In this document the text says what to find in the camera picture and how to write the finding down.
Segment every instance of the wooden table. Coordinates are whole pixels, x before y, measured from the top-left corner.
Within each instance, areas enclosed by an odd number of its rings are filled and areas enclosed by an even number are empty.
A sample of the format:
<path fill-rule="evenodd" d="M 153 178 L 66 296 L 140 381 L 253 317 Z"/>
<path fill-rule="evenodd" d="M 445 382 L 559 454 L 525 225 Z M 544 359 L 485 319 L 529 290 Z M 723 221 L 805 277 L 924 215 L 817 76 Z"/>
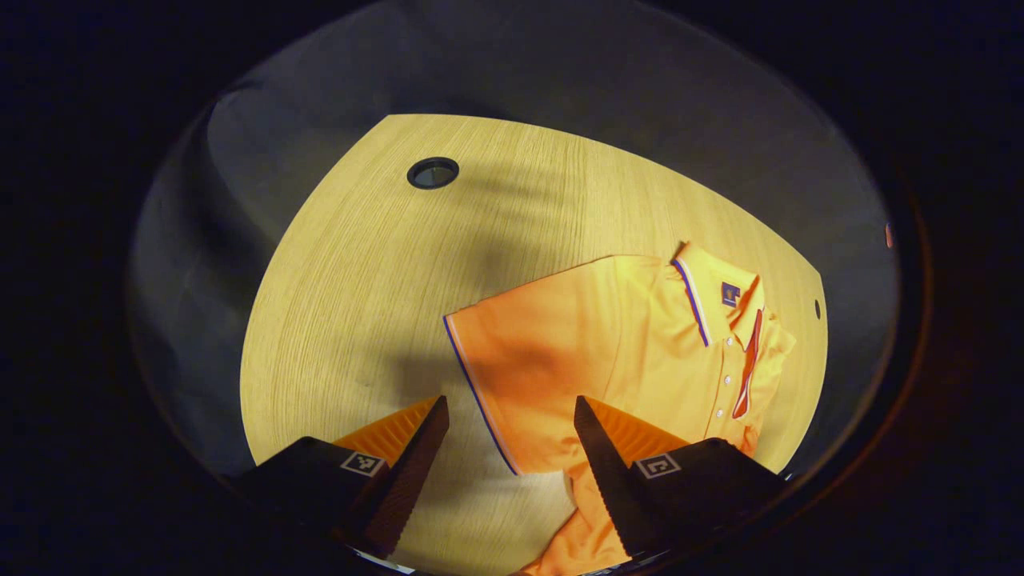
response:
<path fill-rule="evenodd" d="M 428 157 L 460 165 L 437 190 L 407 180 Z M 680 241 L 765 282 L 797 337 L 756 459 L 781 469 L 810 423 L 825 368 L 817 272 L 725 198 L 580 136 L 499 120 L 389 116 L 299 210 L 253 304 L 242 413 L 262 462 L 444 394 L 451 428 L 390 560 L 438 573 L 507 574 L 573 506 L 562 475 L 512 476 L 452 352 L 441 316 L 610 254 L 673 256 Z M 820 319 L 815 312 L 815 301 Z"/>

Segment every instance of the blue stripe trim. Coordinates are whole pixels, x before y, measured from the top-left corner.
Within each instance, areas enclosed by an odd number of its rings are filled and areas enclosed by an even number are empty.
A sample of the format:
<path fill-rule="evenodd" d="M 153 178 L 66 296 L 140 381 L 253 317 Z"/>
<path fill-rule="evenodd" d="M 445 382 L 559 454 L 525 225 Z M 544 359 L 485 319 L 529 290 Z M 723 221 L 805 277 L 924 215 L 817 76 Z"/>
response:
<path fill-rule="evenodd" d="M 690 288 L 690 279 L 686 278 L 686 273 L 683 272 L 683 266 L 679 264 L 678 260 L 672 260 L 672 265 L 676 266 L 679 271 L 679 276 L 683 277 L 683 283 L 686 284 L 686 296 L 690 298 L 690 305 L 693 306 L 693 318 L 697 319 L 697 328 L 700 329 L 700 337 L 705 341 L 705 347 L 708 347 L 708 333 L 705 332 L 703 323 L 700 322 L 700 313 L 697 312 L 697 302 L 693 299 L 693 289 Z"/>
<path fill-rule="evenodd" d="M 498 453 L 502 455 L 502 460 L 505 460 L 505 465 L 509 467 L 515 476 L 519 476 L 509 459 L 505 456 L 505 452 L 502 451 L 502 445 L 498 444 L 498 437 L 495 436 L 495 430 L 490 429 L 490 422 L 487 421 L 487 414 L 483 411 L 483 405 L 480 404 L 480 397 L 476 395 L 476 386 L 473 385 L 473 380 L 469 378 L 469 371 L 466 370 L 466 364 L 462 361 L 462 355 L 459 354 L 459 346 L 455 344 L 455 337 L 452 335 L 452 328 L 447 325 L 447 317 L 442 316 L 441 320 L 444 321 L 444 331 L 447 332 L 449 341 L 452 342 L 452 349 L 455 351 L 455 357 L 459 359 L 459 367 L 462 368 L 462 375 L 466 376 L 466 383 L 469 384 L 469 389 L 473 390 L 473 398 L 476 400 L 476 407 L 480 410 L 480 416 L 483 416 L 483 423 L 487 426 L 487 431 L 490 433 L 490 440 L 495 442 L 495 448 L 498 449 Z"/>

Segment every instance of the small hole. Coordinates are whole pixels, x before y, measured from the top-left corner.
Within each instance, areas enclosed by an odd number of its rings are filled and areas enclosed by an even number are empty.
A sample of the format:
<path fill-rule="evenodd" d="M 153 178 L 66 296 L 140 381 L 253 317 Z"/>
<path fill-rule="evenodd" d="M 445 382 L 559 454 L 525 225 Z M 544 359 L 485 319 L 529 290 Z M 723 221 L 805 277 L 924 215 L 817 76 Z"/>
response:
<path fill-rule="evenodd" d="M 427 158 L 409 169 L 409 183 L 421 190 L 434 190 L 452 183 L 459 175 L 459 165 L 450 158 Z"/>

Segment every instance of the fabric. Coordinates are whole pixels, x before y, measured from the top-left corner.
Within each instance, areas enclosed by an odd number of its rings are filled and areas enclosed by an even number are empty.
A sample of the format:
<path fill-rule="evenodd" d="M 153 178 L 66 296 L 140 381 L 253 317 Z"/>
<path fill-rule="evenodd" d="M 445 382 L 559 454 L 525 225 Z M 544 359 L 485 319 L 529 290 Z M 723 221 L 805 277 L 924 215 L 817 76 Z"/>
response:
<path fill-rule="evenodd" d="M 795 340 L 765 308 L 758 275 L 685 245 L 670 264 L 608 256 L 444 318 L 513 474 L 564 470 L 577 511 L 538 576 L 629 560 L 572 423 L 585 395 L 687 442 L 717 437 L 753 455 Z"/>

